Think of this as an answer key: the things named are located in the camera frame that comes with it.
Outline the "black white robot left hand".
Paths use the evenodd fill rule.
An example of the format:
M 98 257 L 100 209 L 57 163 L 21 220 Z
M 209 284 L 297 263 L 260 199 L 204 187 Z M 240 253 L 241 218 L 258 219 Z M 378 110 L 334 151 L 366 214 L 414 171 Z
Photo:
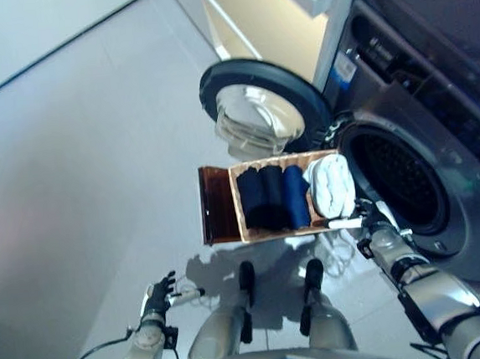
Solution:
M 175 271 L 170 271 L 159 282 L 147 287 L 142 302 L 141 318 L 151 314 L 164 317 L 170 308 L 185 305 L 205 295 L 205 290 L 199 287 L 176 292 L 174 288 L 175 275 Z

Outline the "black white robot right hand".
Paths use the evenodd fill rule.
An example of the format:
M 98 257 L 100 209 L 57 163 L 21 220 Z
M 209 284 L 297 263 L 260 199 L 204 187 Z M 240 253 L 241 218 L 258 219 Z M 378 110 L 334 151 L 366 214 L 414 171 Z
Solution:
M 372 213 L 375 203 L 368 198 L 357 197 L 354 199 L 354 210 L 347 217 L 330 218 L 325 227 L 331 230 L 347 230 L 354 238 L 362 238 L 366 232 L 364 221 Z

